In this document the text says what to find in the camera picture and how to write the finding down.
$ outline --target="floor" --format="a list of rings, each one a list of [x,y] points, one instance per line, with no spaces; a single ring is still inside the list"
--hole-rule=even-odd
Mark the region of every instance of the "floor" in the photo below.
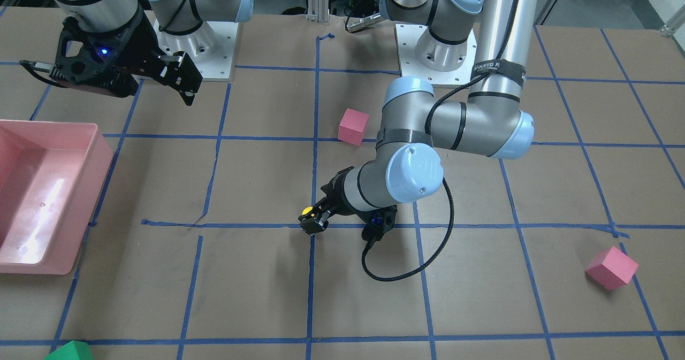
[[[531,150],[440,151],[452,239],[421,275],[380,284],[360,267],[355,219],[309,238],[296,217],[337,170],[374,156],[398,74],[391,24],[352,35],[339,18],[255,16],[232,82],[204,83],[188,108],[150,81],[115,99],[33,80],[17,61],[53,59],[62,16],[0,11],[0,117],[95,122],[115,159],[73,272],[0,275],[3,360],[70,340],[97,360],[685,358],[685,60],[673,41],[535,28],[521,99]],[[370,114],[360,147],[336,140],[348,107]],[[445,232],[443,193],[399,209],[369,253],[380,275],[418,266]],[[584,274],[610,246],[641,265],[613,292]]]

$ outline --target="green block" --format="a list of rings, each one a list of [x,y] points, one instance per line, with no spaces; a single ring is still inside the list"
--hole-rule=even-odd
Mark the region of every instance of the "green block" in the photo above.
[[[69,341],[50,355],[45,360],[93,360],[87,343],[82,341]]]

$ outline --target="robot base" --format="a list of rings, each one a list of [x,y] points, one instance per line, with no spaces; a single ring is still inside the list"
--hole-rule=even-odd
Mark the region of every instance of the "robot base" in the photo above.
[[[186,51],[193,59],[203,80],[215,82],[230,81],[233,60],[235,58],[235,44],[238,40],[238,23],[233,23],[232,21],[208,21],[207,23],[215,35],[214,40],[210,39],[213,42],[210,46],[213,47],[212,49],[195,54],[193,51],[189,51],[190,48],[186,48],[189,43],[196,39],[193,36],[199,31],[179,36],[174,41],[168,41],[167,38],[164,38],[164,34],[159,32],[159,21],[155,21],[154,29],[159,40],[159,47],[167,55],[172,55],[176,51]]]
[[[396,24],[394,27],[397,37],[397,55],[402,76],[415,76],[428,81],[435,87],[458,87],[470,80],[471,69],[475,61],[476,41],[473,30],[469,34],[467,55],[460,67],[450,72],[432,70],[418,59],[414,50],[427,26],[414,24]]]

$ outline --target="robotic arm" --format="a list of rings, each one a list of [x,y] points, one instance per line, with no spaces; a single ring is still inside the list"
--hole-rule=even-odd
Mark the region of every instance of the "robotic arm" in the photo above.
[[[33,76],[56,87],[126,97],[138,88],[132,74],[178,91],[190,106],[202,77],[183,51],[167,55],[138,0],[55,0],[68,17],[54,65],[22,60]],[[69,46],[80,44],[75,56]],[[36,72],[47,72],[52,80]]]
[[[138,0],[55,1],[68,14],[55,63],[20,61],[34,77],[55,87],[126,97],[138,88],[132,74],[142,75],[178,91],[188,106],[203,80],[196,65],[210,61],[230,69],[222,62],[230,49],[205,21],[252,16],[252,0],[150,0],[161,22],[153,29]],[[68,55],[78,44],[78,53]]]
[[[383,1],[391,16],[425,18],[421,22],[430,26],[426,32],[435,43],[435,53],[443,51],[446,60],[450,51],[458,49],[459,44],[452,43],[468,35],[475,18],[470,11],[475,9],[466,10],[478,2],[471,0],[463,9],[454,0]],[[519,158],[526,153],[534,124],[529,114],[519,110],[519,97],[535,3],[484,0],[472,81],[459,88],[470,87],[468,102],[440,99],[436,103],[433,87],[420,78],[393,81],[385,95],[376,158],[338,172],[324,185],[325,197],[299,217],[303,230],[319,233],[327,228],[330,216],[357,214],[367,224],[362,238],[379,241],[394,226],[396,204],[420,200],[439,189],[443,168],[434,148],[491,158]]]

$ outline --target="white mounting plate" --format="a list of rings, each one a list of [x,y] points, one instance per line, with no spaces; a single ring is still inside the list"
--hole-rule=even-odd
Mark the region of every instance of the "white mounting plate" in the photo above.
[[[427,26],[418,26],[415,24],[396,24],[394,31],[397,38],[397,55],[399,56],[399,68],[402,71],[402,76],[416,76],[426,79],[428,83],[435,87],[458,87],[464,85],[470,80],[471,69],[475,61],[475,50],[477,44],[475,43],[475,34],[471,30],[469,38],[469,50],[467,55],[457,70],[451,72],[439,72],[431,70],[424,66],[418,60],[416,55],[416,43],[421,37]]]
[[[214,51],[208,53],[207,56],[202,55],[193,58],[195,67],[202,74],[202,80],[214,82],[230,81],[230,76],[233,70],[233,60],[235,58],[235,44],[238,40],[238,23],[232,21],[208,21],[210,27],[215,31],[217,36],[217,46]],[[155,33],[158,33],[159,22],[155,21]],[[173,48],[167,51],[162,48],[167,55],[172,55],[178,50]]]

